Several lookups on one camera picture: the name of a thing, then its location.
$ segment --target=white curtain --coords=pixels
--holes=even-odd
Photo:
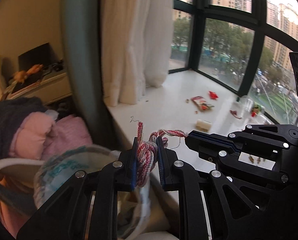
[[[172,0],[101,0],[102,82],[110,106],[136,104],[165,81],[173,33]]]

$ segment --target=window frame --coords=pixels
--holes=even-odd
[[[286,34],[283,30],[267,24],[267,0],[251,0],[251,13],[232,7],[212,5],[211,0],[193,0],[193,4],[180,0],[173,1],[174,9],[191,14],[192,20],[185,67],[169,70],[169,73],[193,69],[214,82],[224,86],[231,92],[235,93],[238,97],[242,97],[249,93],[252,86],[252,82],[260,62],[265,36],[281,43],[291,51],[298,52],[298,41],[296,39]],[[254,31],[254,40],[249,61],[239,90],[233,89],[220,80],[198,69],[207,18],[237,24]],[[272,122],[278,124],[278,122],[268,113],[265,113],[265,116]]]

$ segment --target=beige wall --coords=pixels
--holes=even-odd
[[[18,69],[18,55],[49,42],[63,57],[60,0],[0,0],[0,55],[8,79]]]

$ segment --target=rope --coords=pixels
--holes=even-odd
[[[143,123],[138,123],[138,170],[137,170],[137,186],[143,187],[149,178],[150,172],[155,167],[158,156],[158,146],[156,144],[157,138],[159,136],[177,136],[177,137],[187,137],[182,131],[179,130],[158,130],[150,135],[149,141],[142,140]],[[163,147],[168,147],[168,138],[162,138]]]

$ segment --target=red and white rope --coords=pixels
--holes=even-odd
[[[182,131],[179,130],[158,130],[150,135],[149,141],[142,141],[142,131],[143,123],[138,123],[138,171],[137,171],[137,186],[143,187],[149,178],[150,172],[155,167],[157,156],[158,156],[158,146],[156,140],[159,136],[177,136],[177,137],[187,137]],[[162,138],[163,146],[166,148],[168,146],[168,138]]]

